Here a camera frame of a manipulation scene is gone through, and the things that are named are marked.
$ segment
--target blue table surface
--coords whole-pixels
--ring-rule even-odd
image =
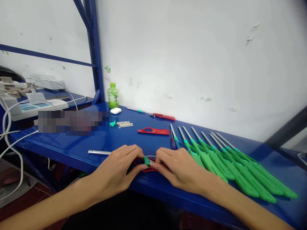
[[[17,146],[35,152],[39,155],[49,157],[71,167],[85,172],[93,172],[105,156],[89,155],[91,150],[113,151],[126,144],[137,144],[143,149],[145,155],[155,155],[159,147],[170,148],[170,136],[157,134],[138,133],[138,129],[152,127],[158,129],[169,129],[173,124],[176,135],[180,141],[178,126],[185,126],[190,135],[197,140],[191,130],[191,124],[182,121],[158,120],[148,114],[127,110],[121,106],[122,112],[116,115],[110,114],[109,122],[130,121],[133,127],[119,129],[117,126],[109,128],[107,136],[66,136],[64,133],[57,134],[34,134],[17,143]],[[84,111],[109,111],[106,102],[88,107]],[[197,133],[203,131],[209,138],[210,130],[193,125]],[[10,135],[12,141],[37,130],[37,126]],[[294,163],[273,151],[268,145],[249,140],[246,138],[219,132],[235,147],[250,155],[266,168],[272,175],[297,193],[298,199],[289,199],[284,196],[275,196],[277,203],[269,203],[258,198],[253,198],[258,204],[272,212],[282,220],[286,221],[296,229],[306,229],[307,213],[307,172]],[[130,189],[146,194],[163,202],[169,203],[186,211],[203,216],[225,226],[234,229],[247,229],[228,210],[218,206],[204,197],[191,194],[173,187],[166,178],[158,172],[141,172],[132,182]]]

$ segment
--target green stain on wall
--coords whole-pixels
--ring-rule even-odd
[[[106,70],[108,73],[111,73],[111,67],[109,67],[108,65],[105,67],[105,70]]]

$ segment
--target red lighter handle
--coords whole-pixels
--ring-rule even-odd
[[[151,127],[146,127],[143,129],[138,129],[139,133],[151,133],[151,134],[162,134],[162,135],[169,135],[168,129],[154,129]]]
[[[155,115],[155,116],[157,116],[157,117],[160,117],[160,118],[164,118],[164,119],[172,120],[172,121],[175,121],[175,120],[176,120],[174,117],[171,117],[171,116],[166,116],[166,115],[159,114],[159,113],[153,113],[153,115]]]

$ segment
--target forearm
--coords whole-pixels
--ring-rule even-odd
[[[63,191],[2,221],[0,229],[44,229],[49,225],[90,207],[86,190],[79,180]]]
[[[250,229],[294,229],[232,186],[227,184],[221,192],[223,193],[222,196],[224,198],[214,202],[228,209]]]

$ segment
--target red plastic part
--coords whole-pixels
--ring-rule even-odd
[[[143,129],[138,129],[139,133],[150,133],[150,134],[162,134],[162,135],[169,135],[168,129],[154,129],[151,127],[146,127]]]
[[[137,160],[142,160],[142,158],[135,158],[134,159],[134,164],[137,165]],[[153,162],[156,162],[156,159],[152,159],[152,158],[149,158],[149,160],[152,160]],[[153,167],[149,166],[147,169],[143,170],[143,172],[147,173],[147,172],[152,172],[152,171],[157,171],[156,169],[154,169]]]
[[[171,116],[166,116],[166,115],[159,114],[159,113],[153,113],[153,115],[155,115],[155,116],[157,116],[157,117],[160,117],[160,118],[164,118],[164,119],[172,120],[172,121],[175,121],[175,120],[176,120],[174,117],[171,117]]]

